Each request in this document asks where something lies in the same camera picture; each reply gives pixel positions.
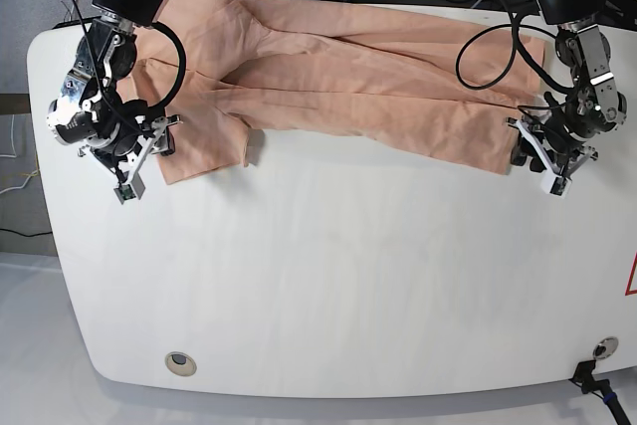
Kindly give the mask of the robot arm image-left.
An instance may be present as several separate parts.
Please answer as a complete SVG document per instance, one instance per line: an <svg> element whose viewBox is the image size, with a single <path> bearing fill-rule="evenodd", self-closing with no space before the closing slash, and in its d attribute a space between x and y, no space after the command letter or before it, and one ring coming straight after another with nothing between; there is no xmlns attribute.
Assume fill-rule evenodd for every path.
<svg viewBox="0 0 637 425"><path fill-rule="evenodd" d="M58 97L51 103L47 125L64 144L79 144L112 174L123 177L120 164L144 148L173 153L173 141L158 120L185 79L186 53L174 31L159 22L167 0L93 0L100 15L82 21L83 37ZM173 86L157 103L124 102L116 91L137 59L135 28L164 35L175 47L178 67Z"/></svg>

